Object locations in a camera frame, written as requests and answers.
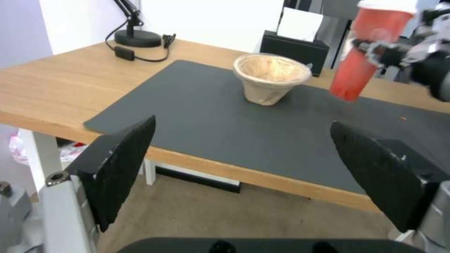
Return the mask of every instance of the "desk mat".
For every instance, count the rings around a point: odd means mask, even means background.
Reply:
[[[348,103],[298,86],[275,106],[248,102],[231,70],[176,61],[85,122],[112,133],[156,115],[152,146],[351,192],[333,120],[402,140],[450,172],[450,115],[374,99]]]

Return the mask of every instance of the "floor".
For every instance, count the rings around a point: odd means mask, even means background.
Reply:
[[[0,124],[0,181],[23,187],[28,194],[36,192],[28,166],[17,163],[9,150],[9,139],[17,128]]]
[[[387,238],[382,214],[243,185],[240,194],[158,175],[138,176],[98,244],[116,252],[148,237]]]

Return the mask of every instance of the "wicker bowl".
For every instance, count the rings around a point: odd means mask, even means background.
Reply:
[[[234,61],[233,71],[242,80],[247,100],[260,105],[276,104],[311,78],[306,65],[274,54],[242,55]]]

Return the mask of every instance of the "wooden tabletop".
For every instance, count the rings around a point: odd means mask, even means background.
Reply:
[[[136,54],[158,59],[162,48],[137,49]],[[83,127],[130,90],[175,60],[188,60],[231,69],[243,52],[176,40],[162,63],[116,58],[104,43],[0,70],[0,123],[83,143],[99,133]],[[328,89],[333,71],[324,70],[307,85]],[[450,105],[430,97],[426,88],[373,79],[363,96],[450,113]],[[151,147],[150,159],[244,183],[298,194],[363,210],[379,211],[368,196],[271,175],[229,164]]]

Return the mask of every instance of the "tissue box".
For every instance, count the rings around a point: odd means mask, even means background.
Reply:
[[[276,32],[265,31],[261,43],[261,53],[277,54],[294,59],[303,64],[312,63],[311,72],[318,77],[327,58],[329,47],[322,41],[300,41],[281,37]]]

